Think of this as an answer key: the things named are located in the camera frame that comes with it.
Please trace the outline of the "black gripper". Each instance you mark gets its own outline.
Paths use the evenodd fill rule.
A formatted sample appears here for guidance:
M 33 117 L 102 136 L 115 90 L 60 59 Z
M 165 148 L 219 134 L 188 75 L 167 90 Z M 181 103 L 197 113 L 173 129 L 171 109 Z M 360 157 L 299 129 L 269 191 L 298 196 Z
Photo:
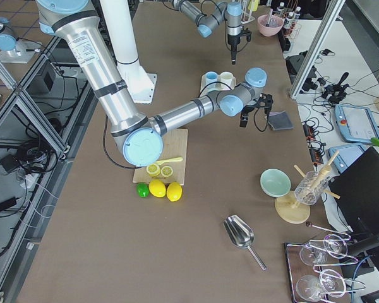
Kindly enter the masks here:
M 243 109 L 242 109 L 242 114 L 240 115 L 240 123 L 239 123 L 239 126 L 241 128 L 245 128 L 248 124 L 248 114 L 250 112 L 253 112 L 255 109 L 259 108 L 259 103 L 254 103 L 254 104 L 251 104 L 251 105 L 246 105 Z
M 240 34 L 237 34 L 237 35 L 230 35 L 230 34 L 227 34 L 227 43 L 229 44 L 230 46 L 230 50 L 231 50 L 231 64 L 232 65 L 235 65 L 236 64 L 236 57 L 237 57 L 237 47 L 238 47 L 238 44 L 240 43 L 241 41 L 241 35 Z

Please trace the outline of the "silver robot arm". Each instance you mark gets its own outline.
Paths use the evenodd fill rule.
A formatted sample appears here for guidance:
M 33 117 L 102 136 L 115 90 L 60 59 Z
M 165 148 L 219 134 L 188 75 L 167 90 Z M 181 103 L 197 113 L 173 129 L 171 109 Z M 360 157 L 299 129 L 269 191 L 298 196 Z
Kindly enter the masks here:
M 242 6 L 237 1 L 219 2 L 215 4 L 215 10 L 210 14 L 205 14 L 190 1 L 171 1 L 174 9 L 182 12 L 197 27 L 198 32 L 203 38 L 211 36 L 214 30 L 221 24 L 226 23 L 227 43 L 230 45 L 231 63 L 236 64 L 238 45 L 242 36 L 248 33 L 241 22 Z
M 67 42 L 111 121 L 111 134 L 119 151 L 130 164 L 144 167 L 154 163 L 168 131 L 216 110 L 235 116 L 262 94 L 266 72 L 251 68 L 234 88 L 214 90 L 147 117 L 136 108 L 137 98 L 149 92 L 154 83 L 138 60 L 128 3 L 102 1 L 100 5 L 112 47 L 106 46 L 99 32 L 100 19 L 91 1 L 37 2 L 42 31 Z

